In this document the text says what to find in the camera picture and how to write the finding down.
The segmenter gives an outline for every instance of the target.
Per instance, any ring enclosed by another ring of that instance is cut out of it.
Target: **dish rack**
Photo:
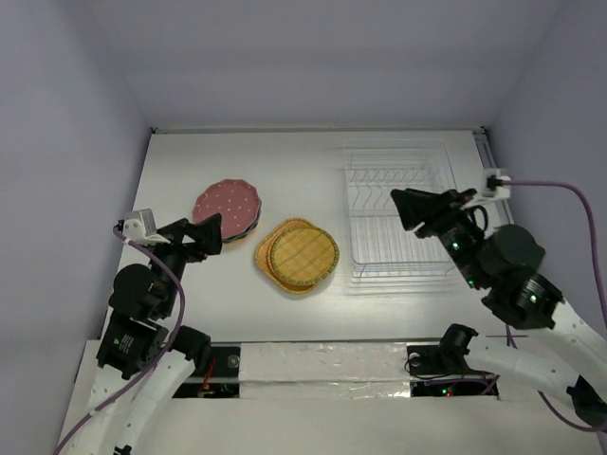
[[[455,188],[440,140],[350,140],[343,144],[355,277],[447,275],[452,261],[435,239],[404,230],[390,196],[394,189]]]

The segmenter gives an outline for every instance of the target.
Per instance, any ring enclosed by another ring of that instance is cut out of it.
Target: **stack of plates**
[[[222,240],[224,243],[233,242],[255,229],[262,214],[262,201],[249,182],[222,180],[198,196],[193,208],[193,221],[200,223],[215,213],[221,213]]]
[[[302,218],[283,221],[257,246],[257,266],[284,291],[306,294],[334,269],[340,250],[324,230]]]

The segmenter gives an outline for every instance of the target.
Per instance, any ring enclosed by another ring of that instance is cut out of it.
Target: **yellow plate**
[[[318,227],[299,227],[281,234],[271,247],[270,265],[282,281],[309,286],[324,280],[340,259],[335,240]]]
[[[255,249],[255,262],[259,269],[264,272],[264,274],[270,278],[273,282],[275,282],[281,289],[290,293],[290,294],[306,294],[310,292],[312,289],[316,287],[316,284],[308,285],[308,286],[298,286],[294,284],[289,284],[287,282],[282,282],[272,271],[269,263],[269,253],[271,251],[272,245],[274,241],[280,237],[284,232],[291,230],[293,228],[310,228],[313,227],[312,223],[304,220],[303,218],[289,218],[288,220],[284,220],[280,225],[278,225],[274,230],[272,230],[268,236],[257,246]]]

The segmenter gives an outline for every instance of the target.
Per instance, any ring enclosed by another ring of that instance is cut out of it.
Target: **white tabletop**
[[[452,322],[488,335],[503,332],[481,294],[458,276],[362,287],[353,281],[341,145],[370,138],[442,139],[458,189],[481,182],[481,160],[465,131],[152,136],[134,208],[151,208],[158,226],[191,218],[196,197],[224,178],[246,179],[263,201],[259,226],[245,240],[186,267],[185,324],[215,342],[441,337]],[[327,230],[341,251],[333,276],[306,297],[278,289],[253,261],[259,242],[290,217]],[[495,209],[489,217],[501,224]],[[127,248],[120,267],[144,259]]]
[[[85,414],[96,372],[98,341],[89,341],[79,368],[62,435]],[[539,354],[533,340],[521,348]],[[367,352],[361,345],[361,354]],[[362,355],[357,373],[365,375],[375,355]],[[501,400],[489,396],[453,398],[336,398],[295,383],[264,382],[267,397],[256,393],[237,399],[174,399],[155,420],[138,453],[199,455],[453,455],[534,454],[599,455],[594,433],[564,425],[538,394],[500,380]],[[557,408],[574,422],[573,411]]]

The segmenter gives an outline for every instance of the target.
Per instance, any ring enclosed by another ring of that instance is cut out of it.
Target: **pink plate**
[[[221,237],[229,239],[242,234],[255,222],[261,202],[249,182],[228,178],[213,183],[198,196],[192,217],[196,224],[221,213]]]

